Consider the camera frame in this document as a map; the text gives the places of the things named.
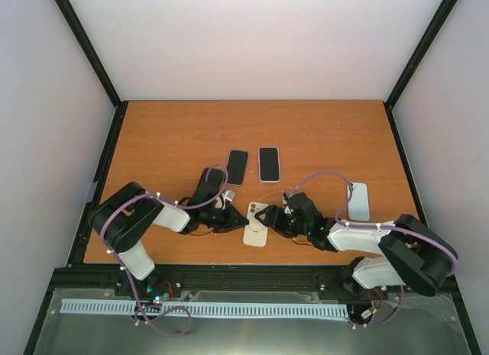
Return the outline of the cream white phone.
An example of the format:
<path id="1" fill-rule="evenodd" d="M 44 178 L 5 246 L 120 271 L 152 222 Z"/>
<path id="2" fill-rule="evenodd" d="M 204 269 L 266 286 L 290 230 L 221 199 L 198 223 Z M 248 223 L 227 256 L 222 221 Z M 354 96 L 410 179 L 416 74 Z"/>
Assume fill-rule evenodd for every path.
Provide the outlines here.
<path id="1" fill-rule="evenodd" d="M 252 247 L 264 247 L 267 244 L 268 227 L 256 219 L 255 214 L 268 207 L 268 204 L 250 202 L 248 205 L 248 225 L 244 227 L 243 243 Z"/>

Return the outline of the light blue phone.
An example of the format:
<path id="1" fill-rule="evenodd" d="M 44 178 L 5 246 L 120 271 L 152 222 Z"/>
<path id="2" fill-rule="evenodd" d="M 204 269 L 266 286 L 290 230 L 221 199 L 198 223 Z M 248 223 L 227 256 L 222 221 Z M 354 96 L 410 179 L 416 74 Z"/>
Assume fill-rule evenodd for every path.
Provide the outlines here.
<path id="1" fill-rule="evenodd" d="M 353 221 L 369 222 L 371 219 L 368 187 L 362 182 L 352 182 L 347 188 L 348 217 Z"/>

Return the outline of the black phone case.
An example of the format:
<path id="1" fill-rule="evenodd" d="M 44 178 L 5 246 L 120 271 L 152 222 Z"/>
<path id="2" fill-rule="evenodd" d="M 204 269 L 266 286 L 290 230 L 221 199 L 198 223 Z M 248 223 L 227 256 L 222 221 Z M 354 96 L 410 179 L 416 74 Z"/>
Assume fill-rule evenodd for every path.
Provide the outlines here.
<path id="1" fill-rule="evenodd" d="M 199 179 L 199 184 L 207 184 L 214 189 L 219 189 L 225 181 L 225 173 L 220 169 L 205 168 Z"/>

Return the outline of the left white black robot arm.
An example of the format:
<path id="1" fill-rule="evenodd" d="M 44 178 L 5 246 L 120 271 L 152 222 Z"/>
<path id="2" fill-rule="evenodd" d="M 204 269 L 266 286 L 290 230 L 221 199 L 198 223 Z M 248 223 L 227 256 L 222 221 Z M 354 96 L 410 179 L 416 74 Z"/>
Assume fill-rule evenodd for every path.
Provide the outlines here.
<path id="1" fill-rule="evenodd" d="M 131 274 L 133 288 L 141 295 L 152 295 L 158 289 L 159 277 L 153 273 L 155 263 L 141 241 L 151 226 L 187 235 L 202 225 L 216 234 L 249 225 L 232 205 L 234 192 L 227 189 L 227 181 L 228 172 L 222 165 L 205 168 L 193 195 L 173 202 L 130 182 L 92 212 L 89 225 L 107 253 Z"/>

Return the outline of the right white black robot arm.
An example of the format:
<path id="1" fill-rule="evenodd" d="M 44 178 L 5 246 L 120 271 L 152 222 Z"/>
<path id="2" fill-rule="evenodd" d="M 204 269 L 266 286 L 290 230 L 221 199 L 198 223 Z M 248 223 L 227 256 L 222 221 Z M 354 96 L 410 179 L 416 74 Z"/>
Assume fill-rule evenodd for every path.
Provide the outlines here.
<path id="1" fill-rule="evenodd" d="M 351 293 L 381 286 L 405 286 L 433 297 L 458 267 L 455 249 L 409 214 L 394 221 L 360 224 L 327 218 L 304 193 L 285 194 L 283 206 L 268 205 L 254 219 L 282 237 L 304 236 L 318 250 L 358 251 L 344 273 Z"/>

